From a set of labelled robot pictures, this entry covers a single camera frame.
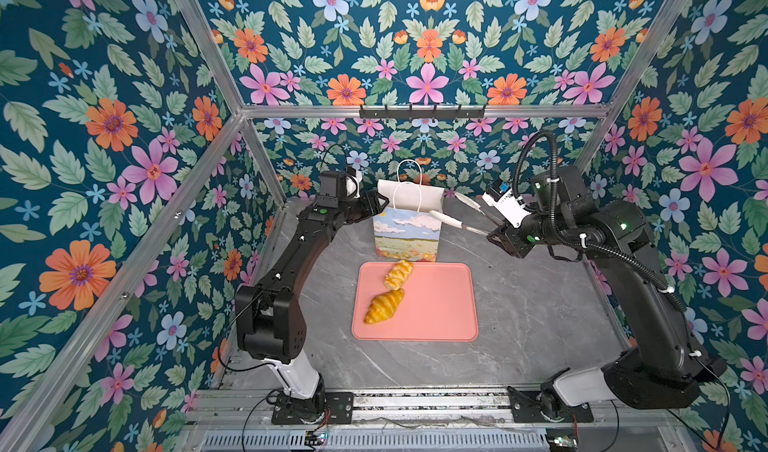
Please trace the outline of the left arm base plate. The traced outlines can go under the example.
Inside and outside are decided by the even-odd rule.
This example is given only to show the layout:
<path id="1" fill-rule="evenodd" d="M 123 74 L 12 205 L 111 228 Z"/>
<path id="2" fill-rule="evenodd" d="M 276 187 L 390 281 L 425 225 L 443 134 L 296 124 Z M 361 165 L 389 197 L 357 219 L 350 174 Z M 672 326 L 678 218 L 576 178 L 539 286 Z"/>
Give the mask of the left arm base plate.
<path id="1" fill-rule="evenodd" d="M 311 399 L 296 399 L 280 392 L 273 407 L 271 424 L 347 425 L 352 422 L 354 399 L 352 392 L 324 392 Z"/>

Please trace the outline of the small croissant top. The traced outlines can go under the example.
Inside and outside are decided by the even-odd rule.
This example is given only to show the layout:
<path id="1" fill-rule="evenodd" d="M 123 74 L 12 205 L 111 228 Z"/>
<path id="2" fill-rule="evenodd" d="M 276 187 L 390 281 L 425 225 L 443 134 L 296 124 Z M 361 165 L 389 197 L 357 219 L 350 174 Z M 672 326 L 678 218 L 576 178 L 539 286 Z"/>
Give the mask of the small croissant top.
<path id="1" fill-rule="evenodd" d="M 413 264 L 411 262 L 400 260 L 395 263 L 391 270 L 385 275 L 384 285 L 390 291 L 401 289 L 410 277 L 412 271 Z"/>

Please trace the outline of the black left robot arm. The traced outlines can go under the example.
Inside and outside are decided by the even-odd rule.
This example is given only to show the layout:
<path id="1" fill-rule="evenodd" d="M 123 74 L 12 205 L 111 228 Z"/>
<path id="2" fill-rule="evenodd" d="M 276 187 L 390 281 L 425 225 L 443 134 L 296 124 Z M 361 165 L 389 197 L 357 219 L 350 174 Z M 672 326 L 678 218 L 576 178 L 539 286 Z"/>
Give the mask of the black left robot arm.
<path id="1" fill-rule="evenodd" d="M 321 395 L 321 374 L 303 351 L 307 324 L 300 295 L 316 261 L 346 225 L 368 220 L 388 206 L 377 190 L 345 197 L 320 195 L 301 210 L 290 242 L 273 267 L 235 295 L 238 349 L 265 363 L 292 399 Z"/>

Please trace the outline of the painted landscape paper bag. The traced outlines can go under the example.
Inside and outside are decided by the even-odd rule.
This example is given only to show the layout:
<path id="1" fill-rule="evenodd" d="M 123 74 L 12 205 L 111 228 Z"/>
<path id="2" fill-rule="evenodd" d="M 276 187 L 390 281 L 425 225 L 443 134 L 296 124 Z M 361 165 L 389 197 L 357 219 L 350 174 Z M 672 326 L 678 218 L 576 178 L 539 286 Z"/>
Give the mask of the painted landscape paper bag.
<path id="1" fill-rule="evenodd" d="M 443 211 L 444 189 L 428 184 L 416 159 L 401 160 L 396 173 L 396 179 L 377 182 L 388 204 L 373 218 L 376 253 L 391 260 L 436 262 L 442 222 L 432 212 Z"/>

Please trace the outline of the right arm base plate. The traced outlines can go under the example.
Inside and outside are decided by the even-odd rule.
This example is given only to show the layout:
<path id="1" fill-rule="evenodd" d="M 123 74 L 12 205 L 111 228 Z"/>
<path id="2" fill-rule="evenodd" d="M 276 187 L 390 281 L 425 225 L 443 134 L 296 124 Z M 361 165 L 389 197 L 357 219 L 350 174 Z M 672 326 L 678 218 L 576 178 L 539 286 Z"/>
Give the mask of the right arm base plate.
<path id="1" fill-rule="evenodd" d="M 513 420 L 518 424 L 592 423 L 594 415 L 588 404 L 569 406 L 551 390 L 521 390 L 507 386 Z"/>

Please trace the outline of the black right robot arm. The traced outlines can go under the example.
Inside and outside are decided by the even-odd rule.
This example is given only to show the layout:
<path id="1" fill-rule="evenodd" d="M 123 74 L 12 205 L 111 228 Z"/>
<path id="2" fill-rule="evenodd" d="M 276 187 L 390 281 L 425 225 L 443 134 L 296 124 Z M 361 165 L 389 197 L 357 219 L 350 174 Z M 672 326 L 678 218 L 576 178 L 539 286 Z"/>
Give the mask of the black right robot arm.
<path id="1" fill-rule="evenodd" d="M 596 202 L 573 166 L 530 179 L 534 200 L 498 180 L 484 201 L 503 216 L 488 240 L 523 258 L 536 246 L 571 248 L 605 277 L 635 344 L 604 365 L 564 370 L 541 386 L 543 415 L 557 420 L 566 408 L 618 401 L 638 410 L 683 409 L 704 383 L 720 379 L 726 364 L 709 353 L 685 319 L 687 306 L 663 276 L 656 244 L 639 206 Z"/>

